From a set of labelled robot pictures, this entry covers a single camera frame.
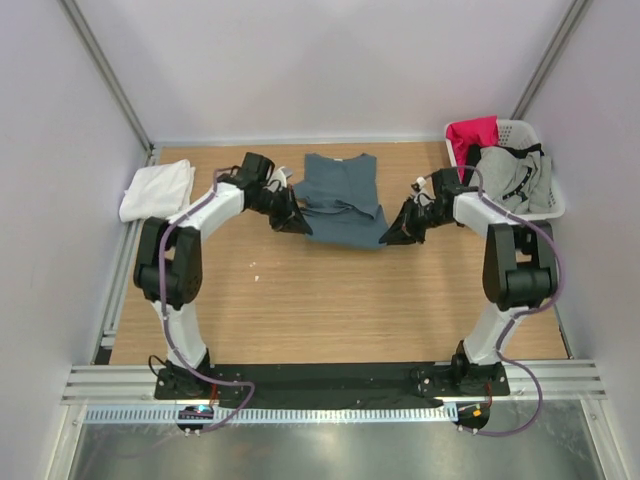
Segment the aluminium corner post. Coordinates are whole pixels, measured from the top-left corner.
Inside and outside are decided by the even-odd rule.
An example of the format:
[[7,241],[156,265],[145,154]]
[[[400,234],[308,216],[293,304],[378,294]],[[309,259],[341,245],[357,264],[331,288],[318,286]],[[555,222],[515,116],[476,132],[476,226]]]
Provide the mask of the aluminium corner post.
[[573,0],[570,2],[510,115],[511,120],[524,119],[592,4],[592,0]]
[[126,123],[132,130],[144,151],[150,155],[154,148],[153,142],[150,140],[138,115],[136,114],[133,105],[125,93],[80,6],[74,0],[58,0],[57,3],[78,35],[81,44],[87,51],[107,90],[112,95],[115,103],[124,116]]

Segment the left aluminium corner post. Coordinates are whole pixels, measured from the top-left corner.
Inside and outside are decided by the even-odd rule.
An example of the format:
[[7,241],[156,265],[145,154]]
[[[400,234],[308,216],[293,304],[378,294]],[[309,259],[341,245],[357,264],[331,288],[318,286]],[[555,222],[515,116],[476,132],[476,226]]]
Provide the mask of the left aluminium corner post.
[[144,151],[150,155],[154,148],[153,142],[150,140],[138,115],[136,114],[133,105],[125,93],[80,6],[74,0],[58,0],[57,3],[78,35],[81,44],[87,51],[107,90],[112,95],[115,103],[124,116],[126,123],[132,130]]

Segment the white plastic laundry basket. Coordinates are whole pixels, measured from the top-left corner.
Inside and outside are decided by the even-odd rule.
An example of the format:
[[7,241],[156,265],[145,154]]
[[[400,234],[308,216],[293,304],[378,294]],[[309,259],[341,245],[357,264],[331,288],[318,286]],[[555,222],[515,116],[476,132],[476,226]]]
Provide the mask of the white plastic laundry basket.
[[481,185],[493,202],[529,221],[564,214],[553,160],[531,125],[489,116],[449,123],[444,134],[463,185]]

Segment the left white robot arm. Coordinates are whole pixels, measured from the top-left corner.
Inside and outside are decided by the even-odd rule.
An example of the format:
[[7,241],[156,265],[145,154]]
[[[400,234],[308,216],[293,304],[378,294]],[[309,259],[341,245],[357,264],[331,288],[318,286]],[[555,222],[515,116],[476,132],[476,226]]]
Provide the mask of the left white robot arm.
[[163,396],[204,398],[215,385],[210,355],[197,319],[195,300],[203,283],[203,244],[227,221],[247,210],[268,218],[275,232],[309,235],[290,170],[249,152],[240,165],[217,170],[210,188],[166,219],[144,221],[133,281],[156,311],[167,356],[156,373]]

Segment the blue-grey t-shirt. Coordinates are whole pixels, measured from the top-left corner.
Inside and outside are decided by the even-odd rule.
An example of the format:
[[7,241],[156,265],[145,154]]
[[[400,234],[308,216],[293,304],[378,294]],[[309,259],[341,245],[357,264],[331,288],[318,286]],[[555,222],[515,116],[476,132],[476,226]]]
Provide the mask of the blue-grey t-shirt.
[[358,250],[385,247],[380,238],[388,224],[378,198],[376,157],[364,153],[335,159],[308,153],[304,178],[294,192],[312,229],[309,240]]

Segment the red t-shirt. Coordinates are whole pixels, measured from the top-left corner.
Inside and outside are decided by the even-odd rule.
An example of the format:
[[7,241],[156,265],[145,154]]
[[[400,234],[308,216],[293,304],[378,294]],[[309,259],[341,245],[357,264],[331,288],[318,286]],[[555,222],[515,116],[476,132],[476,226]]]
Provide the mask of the red t-shirt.
[[472,145],[479,145],[481,148],[498,145],[498,117],[452,122],[445,127],[444,133],[451,165],[464,166]]

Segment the grey t-shirt black trim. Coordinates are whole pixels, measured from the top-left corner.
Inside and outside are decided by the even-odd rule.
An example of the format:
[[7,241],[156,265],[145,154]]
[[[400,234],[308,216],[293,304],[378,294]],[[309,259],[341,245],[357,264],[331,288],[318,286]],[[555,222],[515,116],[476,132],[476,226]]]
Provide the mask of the grey t-shirt black trim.
[[478,186],[502,208],[517,215],[543,214],[551,210],[552,160],[540,143],[525,149],[493,146],[470,147],[463,183]]

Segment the folded white t-shirt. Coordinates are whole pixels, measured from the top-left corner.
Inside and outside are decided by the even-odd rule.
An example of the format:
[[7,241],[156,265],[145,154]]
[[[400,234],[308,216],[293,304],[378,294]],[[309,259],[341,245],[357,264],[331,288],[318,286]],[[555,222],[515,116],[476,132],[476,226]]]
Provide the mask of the folded white t-shirt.
[[136,171],[119,207],[123,223],[167,218],[190,204],[196,168],[187,159]]

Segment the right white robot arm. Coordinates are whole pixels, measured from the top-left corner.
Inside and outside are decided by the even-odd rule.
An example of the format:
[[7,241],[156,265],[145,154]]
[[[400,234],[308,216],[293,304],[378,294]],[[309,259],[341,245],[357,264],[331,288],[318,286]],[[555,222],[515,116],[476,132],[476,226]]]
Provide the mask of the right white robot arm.
[[416,372],[422,394],[472,396],[507,390],[503,350],[521,322],[553,306],[561,290],[561,266],[546,221],[528,221],[489,199],[483,184],[464,185],[455,167],[418,178],[398,216],[380,237],[391,245],[422,244],[430,229],[458,224],[485,241],[482,286],[488,301],[472,332],[447,366]]

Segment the right aluminium corner post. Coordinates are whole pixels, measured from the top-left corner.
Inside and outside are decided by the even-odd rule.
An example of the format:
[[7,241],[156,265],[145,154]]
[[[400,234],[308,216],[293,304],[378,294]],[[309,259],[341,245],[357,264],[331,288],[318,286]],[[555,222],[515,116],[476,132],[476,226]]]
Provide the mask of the right aluminium corner post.
[[573,0],[570,2],[510,115],[511,120],[524,119],[592,4],[592,0]]

